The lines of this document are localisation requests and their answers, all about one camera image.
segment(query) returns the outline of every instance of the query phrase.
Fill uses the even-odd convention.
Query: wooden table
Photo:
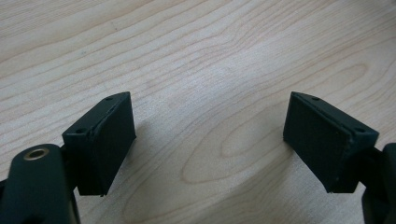
[[[137,139],[82,223],[362,223],[282,141],[291,91],[396,139],[396,3],[0,3],[1,179],[12,158],[130,91]]]

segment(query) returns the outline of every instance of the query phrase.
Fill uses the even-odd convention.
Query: light wood surface
[[[282,141],[291,91],[396,139],[396,3],[0,2],[0,177],[102,98],[130,91],[137,140],[82,223],[362,223]]]

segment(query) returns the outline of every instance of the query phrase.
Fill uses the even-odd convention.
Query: wood grain
[[[0,177],[102,98],[138,135],[82,223],[362,223],[282,141],[291,91],[396,136],[391,0],[0,1]]]

